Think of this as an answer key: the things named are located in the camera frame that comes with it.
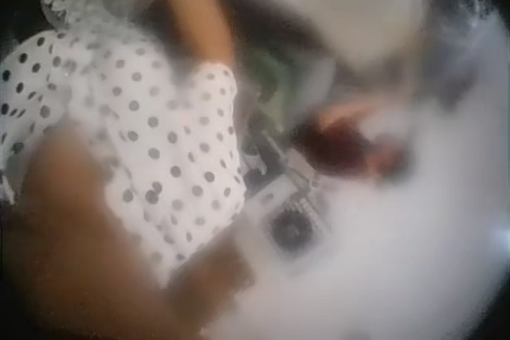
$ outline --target dark hair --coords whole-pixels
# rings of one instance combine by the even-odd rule
[[[294,129],[291,143],[317,171],[327,175],[356,176],[366,171],[371,148],[356,125],[336,123],[325,132],[307,122]]]

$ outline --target dark background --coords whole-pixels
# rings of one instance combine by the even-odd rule
[[[493,0],[506,24],[510,26],[510,0]],[[0,36],[14,27],[19,37],[27,31],[36,33],[45,29],[44,19],[38,12],[38,0],[0,0]],[[281,22],[286,29],[287,23]],[[5,340],[76,338],[66,333],[43,334],[27,316],[19,298],[6,275],[0,279],[0,338]],[[488,310],[482,324],[476,328],[469,340],[510,339],[510,279],[504,285],[496,302]]]

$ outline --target skin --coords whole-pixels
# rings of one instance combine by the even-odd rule
[[[397,99],[391,99],[386,95],[376,95],[349,104],[335,105],[317,114],[316,126],[322,134],[327,134],[333,126],[335,128],[342,124],[357,126],[374,113],[387,107],[388,104],[404,99],[404,97],[408,98],[407,93],[398,95]],[[391,168],[399,160],[402,145],[403,143],[399,140],[391,138],[379,142],[366,155],[364,170],[360,170],[359,175],[374,182],[380,181],[384,177],[386,169]]]
[[[200,60],[233,64],[216,0],[168,0]],[[47,135],[15,212],[2,216],[3,264],[43,329],[116,339],[193,339],[246,286],[249,269],[227,233],[157,290],[103,199],[99,164],[72,129]]]

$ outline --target green object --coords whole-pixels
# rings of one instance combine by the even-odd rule
[[[273,121],[277,131],[283,132],[287,110],[296,96],[296,66],[269,49],[247,49],[244,57],[247,75],[261,90],[260,111]]]

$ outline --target white fabric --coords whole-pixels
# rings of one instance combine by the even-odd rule
[[[200,65],[175,83],[168,59],[131,25],[39,33],[0,65],[2,199],[14,200],[47,127],[64,117],[111,177],[105,197],[164,286],[228,226],[245,186],[233,130],[233,73]]]

